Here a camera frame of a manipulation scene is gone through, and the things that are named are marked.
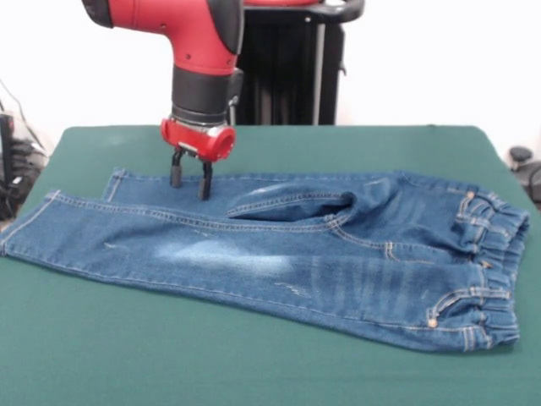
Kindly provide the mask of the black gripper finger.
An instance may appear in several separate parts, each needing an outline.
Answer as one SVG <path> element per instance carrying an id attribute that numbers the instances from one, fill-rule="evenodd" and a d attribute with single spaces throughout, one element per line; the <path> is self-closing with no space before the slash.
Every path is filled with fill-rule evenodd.
<path id="1" fill-rule="evenodd" d="M 210 198 L 211 182 L 213 177 L 213 165 L 211 162 L 202 161 L 203 177 L 199 184 L 199 198 L 208 200 Z"/>
<path id="2" fill-rule="evenodd" d="M 182 148 L 176 148 L 172 155 L 170 185 L 173 188 L 180 188 L 182 185 L 183 170 L 181 160 L 184 155 Z"/>

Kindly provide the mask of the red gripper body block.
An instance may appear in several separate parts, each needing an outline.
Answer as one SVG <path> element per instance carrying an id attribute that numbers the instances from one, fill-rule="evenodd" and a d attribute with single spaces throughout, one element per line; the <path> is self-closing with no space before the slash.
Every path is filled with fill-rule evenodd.
<path id="1" fill-rule="evenodd" d="M 161 136 L 173 147 L 194 154 L 201 161 L 218 162 L 227 159 L 236 141 L 235 128 L 228 125 L 194 127 L 174 119 L 163 119 Z"/>

